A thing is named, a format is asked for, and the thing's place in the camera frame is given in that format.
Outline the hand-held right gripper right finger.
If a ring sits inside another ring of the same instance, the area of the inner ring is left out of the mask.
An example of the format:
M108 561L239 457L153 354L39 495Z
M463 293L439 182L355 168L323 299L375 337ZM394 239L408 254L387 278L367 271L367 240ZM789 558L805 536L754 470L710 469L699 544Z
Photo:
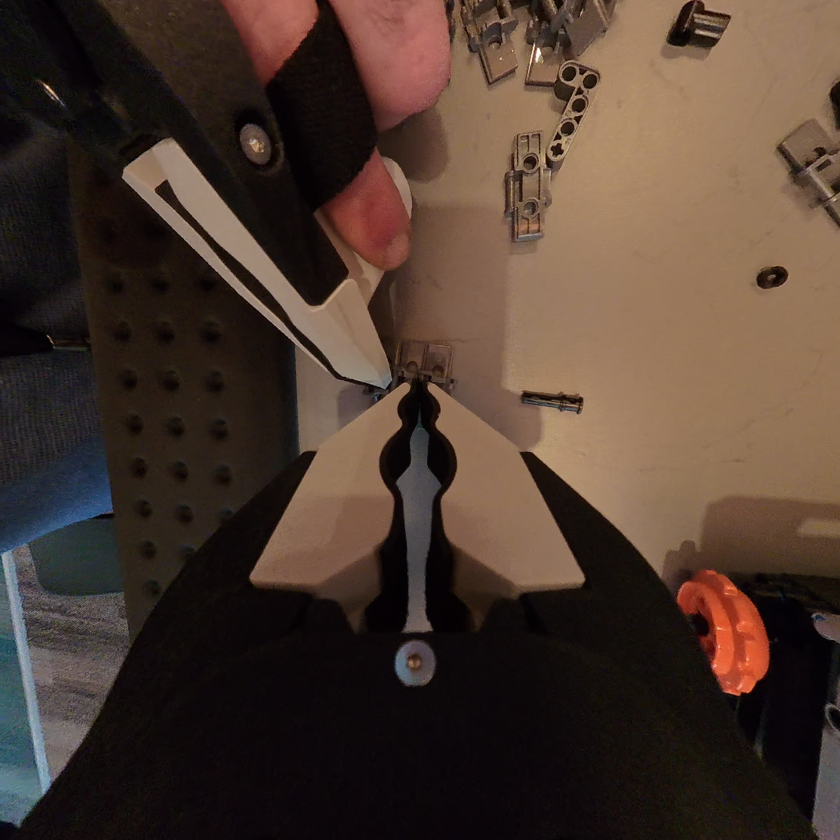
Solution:
M499 600L581 588L585 575L511 441L437 385L419 397L439 484L425 571L435 631L472 631Z

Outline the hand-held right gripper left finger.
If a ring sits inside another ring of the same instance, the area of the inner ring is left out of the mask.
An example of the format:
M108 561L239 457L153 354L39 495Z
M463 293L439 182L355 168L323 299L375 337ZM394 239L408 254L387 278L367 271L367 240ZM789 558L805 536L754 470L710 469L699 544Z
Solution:
M282 512L250 583L339 603L350 624L401 631L407 619L403 504L417 389L404 383L327 438Z

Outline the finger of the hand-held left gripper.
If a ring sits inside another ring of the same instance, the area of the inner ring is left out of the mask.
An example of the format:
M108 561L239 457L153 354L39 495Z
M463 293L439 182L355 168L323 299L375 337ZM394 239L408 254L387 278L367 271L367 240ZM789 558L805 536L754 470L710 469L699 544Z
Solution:
M210 185L174 140L160 142L160 163L186 210L221 248L246 268L276 299L289 320L330 362L339 377L378 387L387 386L391 369L368 309L369 296L362 290L353 262L367 264L323 224L319 213L310 221L325 234L332 252L348 270L342 282L318 305L306 303L290 284L263 246L238 220L223 198Z
M321 352L289 320L279 302L261 283L224 248L221 248L207 231L186 210L175 194L153 147L143 152L126 166L123 180L191 246L199 256L247 301L269 323L281 331L289 340L304 350L334 378L340 375L333 369Z

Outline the grey clip plate assembly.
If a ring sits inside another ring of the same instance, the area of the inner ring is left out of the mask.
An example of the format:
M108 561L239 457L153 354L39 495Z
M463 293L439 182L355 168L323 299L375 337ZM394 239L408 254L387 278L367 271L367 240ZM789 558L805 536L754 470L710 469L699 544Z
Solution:
M362 393L377 401L404 383L425 382L452 395L456 384L454 358L455 348L449 343L398 341L392 358L390 384L385 387L363 385Z

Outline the small black pin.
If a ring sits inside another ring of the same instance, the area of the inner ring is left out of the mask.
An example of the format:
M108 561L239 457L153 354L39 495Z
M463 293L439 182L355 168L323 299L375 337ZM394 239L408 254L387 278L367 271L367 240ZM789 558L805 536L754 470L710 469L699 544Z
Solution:
M580 395L567 393L522 392L520 403L526 406L550 408L562 413L580 415L584 399Z

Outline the person's left hand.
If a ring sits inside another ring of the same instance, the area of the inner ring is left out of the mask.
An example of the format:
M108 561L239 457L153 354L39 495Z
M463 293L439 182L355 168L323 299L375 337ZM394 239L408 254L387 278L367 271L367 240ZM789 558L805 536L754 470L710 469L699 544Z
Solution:
M265 85L292 57L319 18L314 1L224 1ZM353 54L378 130L433 106L446 88L451 59L442 2L337 1L330 5ZM377 269L410 254L412 222L379 153L321 210L332 229Z

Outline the black dimpled foam pad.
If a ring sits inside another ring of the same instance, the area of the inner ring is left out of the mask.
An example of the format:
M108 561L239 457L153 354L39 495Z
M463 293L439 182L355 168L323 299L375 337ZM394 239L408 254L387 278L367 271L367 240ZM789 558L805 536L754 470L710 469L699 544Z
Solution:
M75 144L68 175L125 607L299 454L295 348Z

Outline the black toy car orange wheels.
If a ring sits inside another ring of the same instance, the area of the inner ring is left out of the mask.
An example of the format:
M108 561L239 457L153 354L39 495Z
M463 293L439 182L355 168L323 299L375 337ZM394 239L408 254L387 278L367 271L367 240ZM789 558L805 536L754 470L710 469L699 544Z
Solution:
M700 570L677 603L753 750L839 838L838 577Z

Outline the person's leg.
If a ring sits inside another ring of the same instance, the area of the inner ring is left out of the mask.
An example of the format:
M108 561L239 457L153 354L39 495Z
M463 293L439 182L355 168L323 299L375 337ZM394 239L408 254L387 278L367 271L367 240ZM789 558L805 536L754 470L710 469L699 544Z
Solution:
M2 327L86 338L65 139L6 104L1 199ZM2 358L2 552L111 512L91 353Z

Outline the dark green cloth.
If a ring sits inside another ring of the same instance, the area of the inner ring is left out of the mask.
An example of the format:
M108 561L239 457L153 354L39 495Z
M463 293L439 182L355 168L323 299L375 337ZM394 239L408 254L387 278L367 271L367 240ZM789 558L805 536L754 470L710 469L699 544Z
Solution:
M117 529L112 513L78 521L28 544L40 587L58 596L123 592Z

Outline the pile of grey clip plates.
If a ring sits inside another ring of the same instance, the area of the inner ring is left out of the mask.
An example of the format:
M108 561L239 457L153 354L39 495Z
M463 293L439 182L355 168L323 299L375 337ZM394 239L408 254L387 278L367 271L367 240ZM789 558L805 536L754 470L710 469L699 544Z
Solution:
M524 15L524 39L531 47L526 85L551 87L560 66L579 59L609 29L615 1L463 1L445 3L449 34L455 35L455 10L459 11L466 43L479 58L488 85L518 69L513 33Z

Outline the grey perforated beam assembly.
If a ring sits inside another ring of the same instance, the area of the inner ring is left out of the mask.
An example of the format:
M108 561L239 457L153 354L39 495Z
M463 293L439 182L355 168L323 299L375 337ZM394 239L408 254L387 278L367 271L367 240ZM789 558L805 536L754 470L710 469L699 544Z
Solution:
M504 211L513 243L533 242L545 235L546 216L553 202L553 176L569 157L601 81L595 68L567 59L553 84L553 95L562 105L554 129L515 135L505 174Z

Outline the grey plate with clips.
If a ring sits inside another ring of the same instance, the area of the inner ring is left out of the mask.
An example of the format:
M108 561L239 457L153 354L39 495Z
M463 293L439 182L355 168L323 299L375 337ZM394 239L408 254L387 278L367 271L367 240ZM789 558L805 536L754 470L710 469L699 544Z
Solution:
M776 146L791 180L810 208L821 209L839 225L839 148L823 125L808 119Z

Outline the black round connector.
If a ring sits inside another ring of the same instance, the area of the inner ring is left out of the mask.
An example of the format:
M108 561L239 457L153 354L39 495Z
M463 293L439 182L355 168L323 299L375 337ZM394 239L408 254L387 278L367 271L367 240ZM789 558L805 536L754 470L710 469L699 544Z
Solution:
M680 48L711 49L719 42L731 20L731 15L710 10L701 1L688 1L671 25L666 43Z

